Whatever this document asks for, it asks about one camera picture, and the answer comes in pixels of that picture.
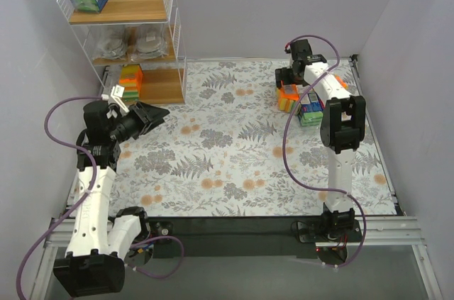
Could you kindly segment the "orange green sponge pack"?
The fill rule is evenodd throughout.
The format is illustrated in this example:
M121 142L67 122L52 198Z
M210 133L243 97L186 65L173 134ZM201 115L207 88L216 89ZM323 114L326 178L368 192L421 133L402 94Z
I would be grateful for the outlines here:
M118 81L124 88L123 98L127 101L139 100L142 81L143 71L139 64L123 66Z

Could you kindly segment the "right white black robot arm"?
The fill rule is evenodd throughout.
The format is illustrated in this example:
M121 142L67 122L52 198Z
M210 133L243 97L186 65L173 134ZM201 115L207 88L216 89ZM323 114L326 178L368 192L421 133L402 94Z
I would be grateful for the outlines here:
M328 186L320 216L299 222L297 233L306 242L317 239L344 239L357 227L352 178L353 161L365 137L366 101L354 96L332 73L323 55L312 52L309 35L289 41L284 51L291 60L288 67L276 70L277 87L300 84L315 91L324 109L320 138L328 155Z

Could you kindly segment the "silver mesh scrubber pack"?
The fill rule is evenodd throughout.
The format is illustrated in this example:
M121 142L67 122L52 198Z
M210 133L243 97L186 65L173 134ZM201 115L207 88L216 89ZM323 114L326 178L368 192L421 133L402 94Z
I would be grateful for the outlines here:
M128 32L125 26L106 26L99 32L94 48L94 59L117 60L126 55Z

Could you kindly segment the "blue label sponge pack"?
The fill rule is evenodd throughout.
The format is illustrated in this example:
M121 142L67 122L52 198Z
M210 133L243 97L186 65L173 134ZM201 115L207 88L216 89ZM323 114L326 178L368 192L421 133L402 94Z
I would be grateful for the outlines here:
M301 100L297 117L301 126L319 126L323 118L323 103L314 90Z

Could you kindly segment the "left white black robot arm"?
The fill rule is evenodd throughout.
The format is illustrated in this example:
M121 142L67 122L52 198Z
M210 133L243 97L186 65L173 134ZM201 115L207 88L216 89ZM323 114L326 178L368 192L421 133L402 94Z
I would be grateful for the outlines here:
M110 193L116 178L120 144L138 139L164 123L167 109L141 101L124 107L112 101L86 104L86 128L77 139L78 200L65 256L53 273L72 297L117 293L125 279L130 247L149 238L145 209L120 210L108 227Z

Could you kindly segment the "orange box sponge pack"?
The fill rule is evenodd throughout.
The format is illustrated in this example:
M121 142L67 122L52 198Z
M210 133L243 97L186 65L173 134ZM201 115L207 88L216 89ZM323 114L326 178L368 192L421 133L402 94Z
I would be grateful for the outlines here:
M295 84L283 85L277 88L277 107L280 111L290 113L299 107L299 94Z

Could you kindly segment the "orange yellow sponge box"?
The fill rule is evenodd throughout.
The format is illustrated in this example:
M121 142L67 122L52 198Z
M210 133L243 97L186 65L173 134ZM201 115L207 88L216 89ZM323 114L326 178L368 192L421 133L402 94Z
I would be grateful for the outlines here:
M347 89L348 88L348 85L337 75L335 74L334 77L336 78L336 80L338 81L338 83L344 88L344 89Z

